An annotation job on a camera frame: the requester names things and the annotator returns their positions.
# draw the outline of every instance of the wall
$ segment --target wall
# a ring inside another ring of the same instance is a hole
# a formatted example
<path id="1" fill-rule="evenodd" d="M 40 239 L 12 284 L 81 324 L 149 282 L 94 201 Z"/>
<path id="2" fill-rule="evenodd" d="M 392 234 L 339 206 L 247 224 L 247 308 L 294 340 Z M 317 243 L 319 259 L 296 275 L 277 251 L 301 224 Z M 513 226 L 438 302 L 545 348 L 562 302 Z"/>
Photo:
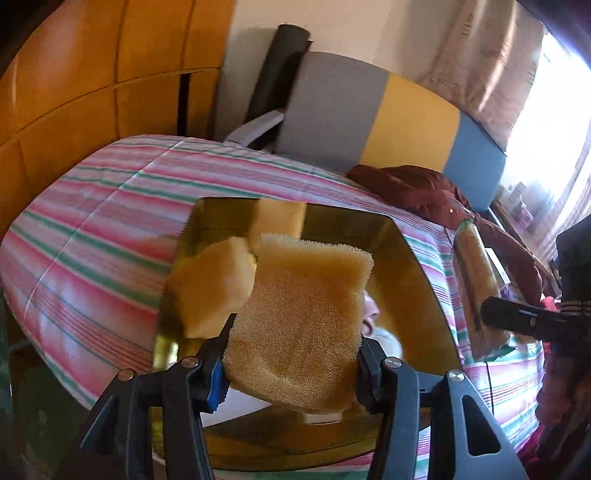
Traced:
<path id="1" fill-rule="evenodd" d="M 238 0 L 216 108 L 215 138 L 244 119 L 273 33 L 311 32 L 311 49 L 363 60 L 417 80 L 430 67 L 460 0 Z"/>

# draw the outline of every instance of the pink striped blanket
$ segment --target pink striped blanket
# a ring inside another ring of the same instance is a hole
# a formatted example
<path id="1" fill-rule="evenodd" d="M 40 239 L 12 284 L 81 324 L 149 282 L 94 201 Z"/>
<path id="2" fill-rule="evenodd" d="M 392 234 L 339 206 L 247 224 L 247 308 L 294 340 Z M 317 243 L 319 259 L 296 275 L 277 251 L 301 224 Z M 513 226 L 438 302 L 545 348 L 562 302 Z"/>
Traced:
<path id="1" fill-rule="evenodd" d="M 454 232 L 386 205 L 308 164 L 194 138 L 125 138 L 80 162 L 15 220 L 0 247 L 6 300 L 60 382 L 90 407 L 116 372 L 147 372 L 177 237 L 206 196 L 273 197 L 379 212 L 398 225 L 433 286 L 463 368 L 516 449 L 537 428 L 543 352 L 522 346 L 475 362 L 457 292 Z M 365 478 L 371 455 L 302 471 Z M 428 429 L 417 478 L 426 477 Z M 220 479 L 255 478 L 217 472 Z M 289 473 L 256 474 L 287 479 Z"/>

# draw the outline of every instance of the black clamp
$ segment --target black clamp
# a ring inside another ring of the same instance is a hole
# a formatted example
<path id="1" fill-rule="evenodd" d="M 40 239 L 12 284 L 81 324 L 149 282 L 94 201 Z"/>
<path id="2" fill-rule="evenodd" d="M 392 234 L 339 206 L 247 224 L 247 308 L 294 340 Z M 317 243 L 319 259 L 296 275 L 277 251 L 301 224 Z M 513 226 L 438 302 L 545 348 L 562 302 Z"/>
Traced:
<path id="1" fill-rule="evenodd" d="M 412 480 L 420 407 L 431 408 L 429 480 L 527 480 L 505 433 L 459 370 L 444 377 L 416 372 L 362 339 L 357 399 L 384 418 L 368 480 Z"/>
<path id="2" fill-rule="evenodd" d="M 152 480 L 150 407 L 163 408 L 168 480 L 214 480 L 200 413 L 213 413 L 228 392 L 223 353 L 234 323 L 207 340 L 196 356 L 166 371 L 124 369 L 92 408 L 56 480 Z M 415 372 L 363 338 L 357 398 L 382 413 L 369 480 L 412 480 L 419 408 L 431 408 L 430 480 L 527 479 L 502 429 L 460 371 L 445 377 Z"/>

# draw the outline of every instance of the red cloth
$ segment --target red cloth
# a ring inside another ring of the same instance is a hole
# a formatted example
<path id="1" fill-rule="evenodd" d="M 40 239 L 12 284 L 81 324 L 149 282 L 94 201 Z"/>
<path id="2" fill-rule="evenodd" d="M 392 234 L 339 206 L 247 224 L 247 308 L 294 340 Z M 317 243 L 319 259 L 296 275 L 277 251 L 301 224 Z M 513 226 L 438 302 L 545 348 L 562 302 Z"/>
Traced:
<path id="1" fill-rule="evenodd" d="M 391 168 L 356 165 L 347 177 L 390 205 L 451 230 L 456 230 L 463 220 L 473 219 L 485 247 L 492 248 L 509 269 L 525 301 L 539 304 L 542 282 L 534 257 L 511 235 L 474 212 L 460 189 L 442 173 L 412 165 Z"/>
<path id="2" fill-rule="evenodd" d="M 521 463 L 523 463 L 526 469 L 530 467 L 533 468 L 533 466 L 538 462 L 538 456 L 536 455 L 535 450 L 538 448 L 542 430 L 544 430 L 544 427 L 540 425 L 527 441 L 527 443 L 517 453 L 519 460 L 521 460 Z"/>

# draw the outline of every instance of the sponge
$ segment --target sponge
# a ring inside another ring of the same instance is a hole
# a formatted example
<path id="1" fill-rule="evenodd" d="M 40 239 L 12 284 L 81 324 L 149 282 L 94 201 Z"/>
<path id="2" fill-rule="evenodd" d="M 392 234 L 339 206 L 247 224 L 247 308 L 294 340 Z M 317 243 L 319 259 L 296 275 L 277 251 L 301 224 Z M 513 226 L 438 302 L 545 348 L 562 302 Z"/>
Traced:
<path id="1" fill-rule="evenodd" d="M 251 228 L 248 232 L 248 243 L 252 252 L 258 255 L 263 233 L 301 237 L 305 217 L 305 202 L 259 199 L 255 204 Z"/>
<path id="2" fill-rule="evenodd" d="M 230 331 L 226 376 L 239 390 L 293 410 L 347 410 L 371 255 L 271 234 L 260 246 L 252 295 Z"/>
<path id="3" fill-rule="evenodd" d="M 186 338 L 219 335 L 251 294 L 254 258 L 246 239 L 230 237 L 185 260 L 167 279 Z"/>
<path id="4" fill-rule="evenodd" d="M 472 356 L 476 361 L 496 356 L 509 340 L 509 332 L 485 325 L 480 306 L 499 297 L 499 287 L 476 225 L 464 220 L 453 243 L 453 262 L 466 318 Z"/>

